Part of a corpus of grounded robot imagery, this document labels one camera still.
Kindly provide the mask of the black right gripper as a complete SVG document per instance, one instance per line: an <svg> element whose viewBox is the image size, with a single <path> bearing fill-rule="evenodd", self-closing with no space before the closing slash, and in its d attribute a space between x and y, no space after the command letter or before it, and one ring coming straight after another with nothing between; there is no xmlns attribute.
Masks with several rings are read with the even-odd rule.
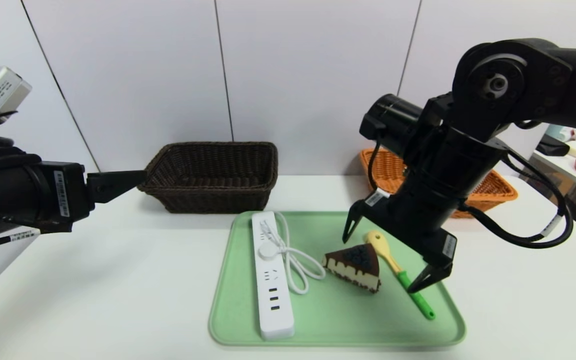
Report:
<svg viewBox="0 0 576 360"><path fill-rule="evenodd" d="M407 285L416 294L445 280L453 270L457 239L442 227L458 207L458 176L452 170L408 170L392 194L377 190L354 202L343 227L347 244L367 219L422 256L425 268Z"/></svg>

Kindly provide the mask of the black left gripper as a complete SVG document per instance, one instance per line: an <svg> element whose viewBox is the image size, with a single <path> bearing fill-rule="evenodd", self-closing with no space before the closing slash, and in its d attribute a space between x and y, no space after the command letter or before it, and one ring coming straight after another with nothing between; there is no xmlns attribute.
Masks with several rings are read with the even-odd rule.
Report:
<svg viewBox="0 0 576 360"><path fill-rule="evenodd" d="M144 170L88 173L77 162L43 161L34 153L0 153L0 233L21 226L64 230L140 186Z"/></svg>

